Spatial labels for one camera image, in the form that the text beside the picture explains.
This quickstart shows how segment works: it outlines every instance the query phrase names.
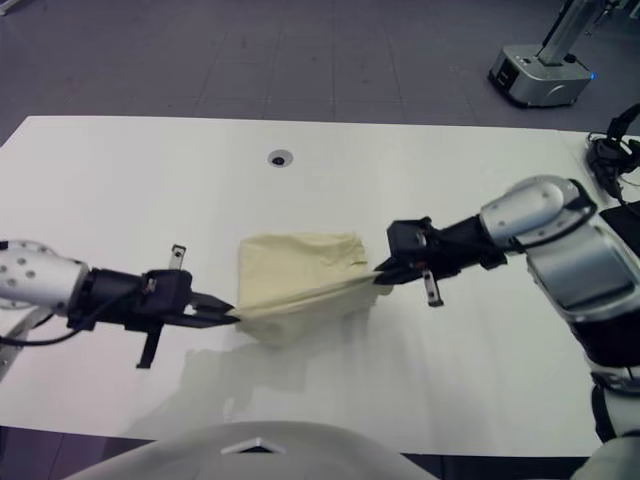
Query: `wire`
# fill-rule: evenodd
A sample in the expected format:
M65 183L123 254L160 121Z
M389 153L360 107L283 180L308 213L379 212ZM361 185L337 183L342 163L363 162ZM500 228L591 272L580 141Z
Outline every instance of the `wire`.
M629 203L627 203L627 201L624 198L622 198L622 190L620 188L620 184L618 182L613 182L613 184L614 184L614 188L616 189L615 190L616 200L618 200L620 205L624 207L624 209L627 212L629 212L631 215L633 215L637 219L640 219L640 212L637 211L635 208L633 208L631 205L629 205Z
M113 308L115 305L124 301L129 296L135 293L138 293L139 290L140 290L139 287L135 287L127 291L126 293L120 295L119 297L112 298L108 302L103 303L98 308L96 308L93 311L93 313L91 313L88 317L86 317L76 330L72 330L71 332L65 335L62 335L60 337L51 338L49 340L16 340L14 338L0 337L0 344L10 345L13 347L46 347L48 345L55 345L57 343L62 343L66 340L69 340L72 337L75 337L78 333L82 331L83 328L91 325L93 322L95 322L98 319L98 317L103 315L107 310Z
M36 329L36 328L44 325L45 323L47 323L52 318L53 318L53 313L50 313L49 315L44 317L42 320L40 320L38 323L36 323L31 330Z
M640 187L640 183L633 183L630 182L629 180L627 180L626 178L622 178L622 176L618 177L618 179L623 182L626 183L627 185L631 185L632 187Z

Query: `white table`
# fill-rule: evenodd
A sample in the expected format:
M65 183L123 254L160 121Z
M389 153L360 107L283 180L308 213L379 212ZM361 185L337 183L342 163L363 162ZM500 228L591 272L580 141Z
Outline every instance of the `white table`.
M267 164L278 148L295 155L290 167ZM584 134L526 129L30 117L0 149L2 235L136 273L186 245L195 289L233 303L244 237L355 231L373 266L394 219L446 226L535 174L593 193L583 148ZM100 325L23 352L0 385L0 424L158 439L307 420L402 452L588 455L599 442L581 348L524 258L510 264L441 282L441 309L419 282L398 287L368 322L283 351L233 327L167 327L152 369L137 370L143 336ZM63 331L50 322L31 338Z

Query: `floor tile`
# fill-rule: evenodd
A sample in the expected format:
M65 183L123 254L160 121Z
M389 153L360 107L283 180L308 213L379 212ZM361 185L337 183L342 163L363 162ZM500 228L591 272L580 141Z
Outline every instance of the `floor tile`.
M349 123L406 123L400 102L337 101L335 120Z
M266 120L333 121L333 105L321 100L270 100Z
M399 101L400 92L395 71L390 67L371 65L336 67L337 100Z
M271 75L268 63L220 63L213 67L202 96L261 100L267 95Z
M204 118L260 119L264 114L264 100L225 100L203 98L194 116Z
M128 115L139 117L192 117L198 99L195 97L133 97Z
M0 478L49 480L63 434L0 427Z
M263 42L243 33L230 33L220 49L218 63L268 63L273 60L275 43Z

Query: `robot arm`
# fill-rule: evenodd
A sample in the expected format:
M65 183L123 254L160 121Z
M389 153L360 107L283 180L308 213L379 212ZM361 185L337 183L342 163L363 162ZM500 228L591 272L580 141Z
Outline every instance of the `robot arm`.
M439 280L525 254L535 282L585 349L596 430L606 441L640 430L640 268L618 238L589 223L595 212L578 182L533 177L442 230L429 218L394 222L391 257L376 282L422 277L429 305L441 306Z
M65 341L97 322L121 324L147 334L138 368L150 368L165 324L208 328L235 323L226 315L233 307L216 297L191 290L191 274L181 270L186 249L174 246L169 269L131 275L94 268L59 257L31 241L0 242L0 307L40 307L6 337L0 337L0 378L23 346ZM28 331L51 315L68 318L72 330L51 340L26 341Z

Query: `yellow cloth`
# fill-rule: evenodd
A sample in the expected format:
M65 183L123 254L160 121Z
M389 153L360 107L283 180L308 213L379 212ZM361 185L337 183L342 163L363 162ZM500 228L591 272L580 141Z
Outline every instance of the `yellow cloth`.
M391 287L375 285L352 233L260 235L240 245L239 331L286 346L319 324L371 307Z

